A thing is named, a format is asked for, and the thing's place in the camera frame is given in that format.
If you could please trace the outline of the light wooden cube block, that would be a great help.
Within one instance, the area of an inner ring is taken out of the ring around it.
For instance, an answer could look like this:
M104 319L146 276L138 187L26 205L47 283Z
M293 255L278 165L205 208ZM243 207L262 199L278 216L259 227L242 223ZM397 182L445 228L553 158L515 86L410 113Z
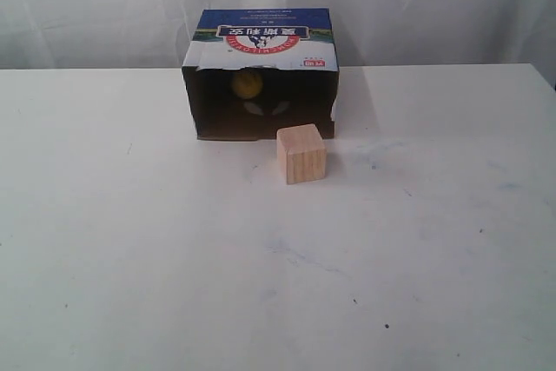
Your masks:
M314 124L278 129L276 146L286 184L312 182L325 177L327 149Z

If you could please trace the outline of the blue white cardboard box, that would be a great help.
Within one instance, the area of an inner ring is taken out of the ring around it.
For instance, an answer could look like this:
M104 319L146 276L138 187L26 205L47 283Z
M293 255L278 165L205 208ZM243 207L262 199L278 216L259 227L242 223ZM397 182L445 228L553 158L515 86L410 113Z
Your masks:
M242 100L232 75L260 72L263 88ZM182 63L196 136L204 141L273 139L314 124L334 137L340 69L327 8L203 11Z

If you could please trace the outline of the yellow tennis ball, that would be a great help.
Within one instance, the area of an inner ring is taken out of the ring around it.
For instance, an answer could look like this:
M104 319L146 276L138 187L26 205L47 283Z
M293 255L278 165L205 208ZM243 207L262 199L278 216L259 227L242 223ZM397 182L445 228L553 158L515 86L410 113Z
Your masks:
M259 71L238 70L232 75L231 89L242 100L249 100L261 94L263 79Z

